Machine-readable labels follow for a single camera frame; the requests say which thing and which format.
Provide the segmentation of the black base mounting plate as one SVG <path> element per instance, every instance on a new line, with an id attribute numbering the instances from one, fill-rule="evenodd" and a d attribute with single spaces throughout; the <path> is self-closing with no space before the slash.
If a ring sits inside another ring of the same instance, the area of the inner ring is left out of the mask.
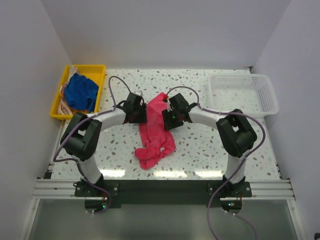
<path id="1" fill-rule="evenodd" d="M 222 180 L 100 180 L 97 187 L 84 180 L 73 183 L 74 196 L 84 199 L 86 210 L 98 212 L 103 208 L 123 205 L 207 205 L 220 207 L 228 198 L 237 201 L 231 209 L 240 209 L 243 198 L 252 197 L 251 185 L 242 180 L 227 183 Z"/>

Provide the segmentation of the yellow plastic bin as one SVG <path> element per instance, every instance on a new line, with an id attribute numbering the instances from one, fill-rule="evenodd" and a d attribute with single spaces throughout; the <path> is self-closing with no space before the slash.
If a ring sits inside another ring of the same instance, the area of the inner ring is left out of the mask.
<path id="1" fill-rule="evenodd" d="M 102 64 L 67 65 L 56 92 L 50 116 L 70 120 L 76 112 L 97 113 L 106 77 Z"/>

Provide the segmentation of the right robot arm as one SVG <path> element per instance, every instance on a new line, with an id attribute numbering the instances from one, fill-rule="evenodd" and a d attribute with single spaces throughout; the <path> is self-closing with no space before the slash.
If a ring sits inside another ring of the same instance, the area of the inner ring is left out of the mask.
<path id="1" fill-rule="evenodd" d="M 185 122 L 218 131 L 223 149 L 228 154 L 222 189 L 227 196 L 235 196 L 241 190 L 240 182 L 245 179 L 245 154 L 253 149 L 258 139 L 247 116 L 239 109 L 220 113 L 201 108 L 196 102 L 189 104 L 180 93 L 173 97 L 165 95 L 162 101 L 167 104 L 167 109 L 162 111 L 166 131 L 181 127 Z"/>

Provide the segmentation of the blue towel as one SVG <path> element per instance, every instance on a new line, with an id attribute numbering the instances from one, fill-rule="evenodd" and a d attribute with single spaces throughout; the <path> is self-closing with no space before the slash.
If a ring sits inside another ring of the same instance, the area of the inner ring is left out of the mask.
<path id="1" fill-rule="evenodd" d="M 99 86 L 84 75 L 74 73 L 64 89 L 64 98 L 74 110 L 92 113 L 95 109 Z"/>

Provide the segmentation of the pink microfiber towel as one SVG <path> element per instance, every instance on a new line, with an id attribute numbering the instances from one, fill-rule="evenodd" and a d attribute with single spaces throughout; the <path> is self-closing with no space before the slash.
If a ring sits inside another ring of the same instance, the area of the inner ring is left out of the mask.
<path id="1" fill-rule="evenodd" d="M 161 159 L 176 150 L 172 134 L 165 130 L 162 111 L 167 109 L 164 102 L 168 96 L 161 92 L 146 105 L 147 122 L 139 125 L 139 133 L 143 147 L 134 152 L 143 170 L 153 168 Z"/>

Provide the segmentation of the white perforated plastic basket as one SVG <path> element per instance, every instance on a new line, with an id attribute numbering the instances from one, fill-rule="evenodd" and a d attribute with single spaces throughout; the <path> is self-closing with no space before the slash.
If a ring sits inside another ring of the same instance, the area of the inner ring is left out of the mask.
<path id="1" fill-rule="evenodd" d="M 208 98 L 210 108 L 221 112 L 240 109 L 255 118 L 279 112 L 271 80 L 263 74 L 213 74 L 208 80 Z"/>

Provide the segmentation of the aluminium extrusion rail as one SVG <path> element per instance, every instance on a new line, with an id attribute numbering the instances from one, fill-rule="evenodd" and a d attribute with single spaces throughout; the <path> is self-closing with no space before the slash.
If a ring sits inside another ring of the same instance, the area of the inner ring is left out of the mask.
<path id="1" fill-rule="evenodd" d="M 74 187 L 74 183 L 80 180 L 80 174 L 76 172 L 75 177 L 68 176 L 68 177 L 58 177 L 59 173 L 62 176 L 65 176 L 63 172 L 58 170 L 55 173 L 56 165 L 61 167 L 65 165 L 69 167 L 70 173 L 77 170 L 76 164 L 74 162 L 69 161 L 68 164 L 65 163 L 57 163 L 50 161 L 46 172 L 44 173 L 43 178 L 38 178 L 35 182 L 35 186 L 33 188 L 33 192 L 31 195 L 32 199 L 38 200 L 67 200 L 67 199 L 74 199 L 75 198 L 75 191 L 76 188 Z"/>

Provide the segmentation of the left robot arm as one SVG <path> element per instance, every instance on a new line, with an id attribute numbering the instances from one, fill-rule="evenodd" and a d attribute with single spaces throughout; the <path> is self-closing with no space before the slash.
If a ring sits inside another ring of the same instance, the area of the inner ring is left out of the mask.
<path id="1" fill-rule="evenodd" d="M 147 122 L 147 105 L 140 94 L 130 92 L 127 99 L 114 105 L 112 110 L 96 114 L 77 112 L 71 118 L 60 146 L 71 156 L 87 183 L 86 190 L 92 196 L 99 196 L 104 190 L 104 177 L 98 169 L 94 154 L 100 133 L 111 127 L 123 124 Z"/>

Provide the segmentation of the white orange patterned towel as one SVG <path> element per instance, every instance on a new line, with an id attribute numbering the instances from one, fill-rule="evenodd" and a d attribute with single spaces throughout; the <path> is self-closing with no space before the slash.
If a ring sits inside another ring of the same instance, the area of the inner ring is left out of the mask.
<path id="1" fill-rule="evenodd" d="M 78 71 L 78 68 L 75 66 L 75 65 L 71 65 L 69 67 L 69 71 L 68 71 L 68 76 L 67 76 L 67 81 L 64 82 L 60 87 L 59 87 L 59 96 L 60 96 L 60 102 L 59 102 L 59 105 L 57 107 L 57 113 L 58 114 L 61 114 L 61 115 L 72 115 L 73 112 L 75 111 L 80 111 L 80 110 L 75 110 L 71 107 L 68 106 L 66 100 L 65 100 L 65 97 L 64 97 L 64 90 L 65 90 L 65 87 L 68 85 L 69 83 L 69 80 L 70 78 L 73 76 L 74 73 L 78 73 L 79 74 L 79 71 Z"/>

